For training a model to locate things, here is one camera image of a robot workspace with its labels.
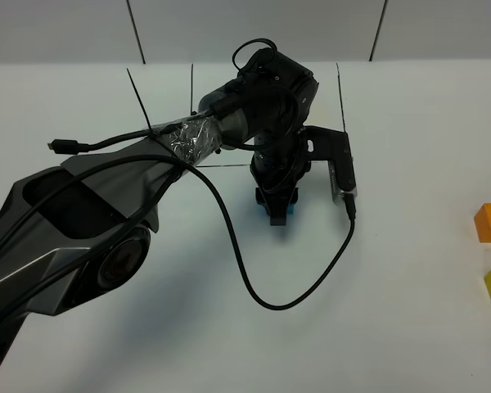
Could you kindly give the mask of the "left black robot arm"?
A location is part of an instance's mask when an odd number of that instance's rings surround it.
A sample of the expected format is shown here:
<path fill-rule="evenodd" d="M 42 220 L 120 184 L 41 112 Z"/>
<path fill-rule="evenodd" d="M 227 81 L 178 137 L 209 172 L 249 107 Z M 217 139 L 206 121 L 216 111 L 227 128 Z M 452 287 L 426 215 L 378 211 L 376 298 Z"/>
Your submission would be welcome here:
<path fill-rule="evenodd" d="M 268 44 L 188 117 L 87 145 L 57 139 L 57 167 L 15 182 L 0 210 L 0 366 L 29 314 L 57 315 L 124 285 L 157 232 L 157 206 L 222 149 L 251 151 L 273 224 L 309 169 L 313 72 Z"/>

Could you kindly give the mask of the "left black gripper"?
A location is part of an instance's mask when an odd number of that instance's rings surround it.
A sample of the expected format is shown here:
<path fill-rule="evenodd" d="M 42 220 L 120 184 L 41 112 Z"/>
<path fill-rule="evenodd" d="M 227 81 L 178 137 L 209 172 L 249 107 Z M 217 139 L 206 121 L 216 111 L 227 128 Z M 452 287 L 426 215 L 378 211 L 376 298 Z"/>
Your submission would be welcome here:
<path fill-rule="evenodd" d="M 286 138 L 278 139 L 270 130 L 255 136 L 255 145 L 281 141 L 272 149 L 255 151 L 250 165 L 257 183 L 255 200 L 264 208 L 271 226 L 285 226 L 298 201 L 297 183 L 311 167 L 306 159 L 306 136 L 305 127 Z"/>

